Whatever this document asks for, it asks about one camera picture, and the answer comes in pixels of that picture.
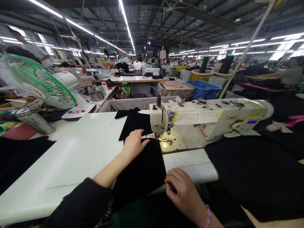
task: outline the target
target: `display screen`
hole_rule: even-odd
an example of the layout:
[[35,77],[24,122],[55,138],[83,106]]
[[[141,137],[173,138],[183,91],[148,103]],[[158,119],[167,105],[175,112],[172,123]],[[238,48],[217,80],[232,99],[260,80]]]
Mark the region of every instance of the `display screen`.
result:
[[256,124],[257,120],[249,120],[246,124]]

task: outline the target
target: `human hand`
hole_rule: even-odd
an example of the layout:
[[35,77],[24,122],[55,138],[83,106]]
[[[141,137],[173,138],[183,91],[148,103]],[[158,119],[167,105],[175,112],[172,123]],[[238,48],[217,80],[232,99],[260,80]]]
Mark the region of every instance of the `human hand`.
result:
[[142,142],[143,129],[132,131],[126,138],[121,154],[126,156],[127,159],[133,160],[136,158],[144,147],[150,142],[146,139]]
[[[167,173],[166,194],[174,205],[196,226],[203,227],[207,221],[207,208],[197,192],[189,175],[180,168],[174,168]],[[172,191],[172,184],[177,194]]]

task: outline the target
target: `electric fan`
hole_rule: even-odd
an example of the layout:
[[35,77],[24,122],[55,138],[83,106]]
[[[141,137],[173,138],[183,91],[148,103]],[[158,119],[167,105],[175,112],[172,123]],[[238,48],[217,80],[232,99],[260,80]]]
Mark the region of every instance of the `electric fan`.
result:
[[36,61],[19,55],[5,54],[2,59],[24,90],[55,107],[72,108],[62,116],[63,119],[80,118],[95,107],[73,90],[78,85],[73,74],[67,71],[54,73]]

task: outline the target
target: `paper label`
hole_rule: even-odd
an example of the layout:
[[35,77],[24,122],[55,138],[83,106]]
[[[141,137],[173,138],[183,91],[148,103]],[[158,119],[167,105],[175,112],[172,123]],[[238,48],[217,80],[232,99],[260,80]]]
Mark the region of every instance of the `paper label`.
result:
[[174,124],[205,124],[217,122],[223,111],[178,112],[174,115]]

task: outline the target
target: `pink fabric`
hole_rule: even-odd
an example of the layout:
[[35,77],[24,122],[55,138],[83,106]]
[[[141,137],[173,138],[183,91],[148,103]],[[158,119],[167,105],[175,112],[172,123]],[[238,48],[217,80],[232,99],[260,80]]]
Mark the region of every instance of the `pink fabric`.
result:
[[286,124],[286,127],[294,127],[297,123],[304,121],[304,116],[293,116],[288,117],[288,119],[295,120]]

